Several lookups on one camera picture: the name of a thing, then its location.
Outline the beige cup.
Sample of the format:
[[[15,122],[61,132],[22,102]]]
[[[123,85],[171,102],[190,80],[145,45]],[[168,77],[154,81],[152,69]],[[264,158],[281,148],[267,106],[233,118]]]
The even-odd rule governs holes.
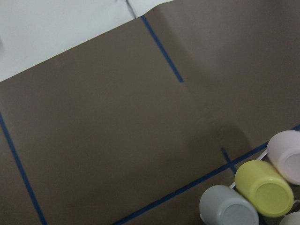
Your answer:
[[[297,211],[286,215],[279,225],[300,225],[300,212]]]

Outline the yellow cup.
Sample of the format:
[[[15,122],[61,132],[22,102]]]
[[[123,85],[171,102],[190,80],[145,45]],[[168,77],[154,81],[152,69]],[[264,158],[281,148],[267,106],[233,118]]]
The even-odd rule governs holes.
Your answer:
[[[266,217],[281,217],[292,209],[292,189],[268,162],[251,160],[242,164],[235,174],[235,186]]]

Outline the pink cup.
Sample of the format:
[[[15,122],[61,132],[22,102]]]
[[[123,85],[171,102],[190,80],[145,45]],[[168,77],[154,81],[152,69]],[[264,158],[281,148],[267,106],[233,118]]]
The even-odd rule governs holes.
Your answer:
[[[267,155],[278,172],[290,183],[300,184],[300,132],[287,130],[274,135]]]

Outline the grey cup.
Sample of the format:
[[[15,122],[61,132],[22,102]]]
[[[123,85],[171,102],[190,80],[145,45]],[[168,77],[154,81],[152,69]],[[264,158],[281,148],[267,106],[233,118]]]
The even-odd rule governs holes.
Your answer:
[[[256,209],[235,190],[224,185],[208,188],[199,202],[200,218],[207,225],[258,225]]]

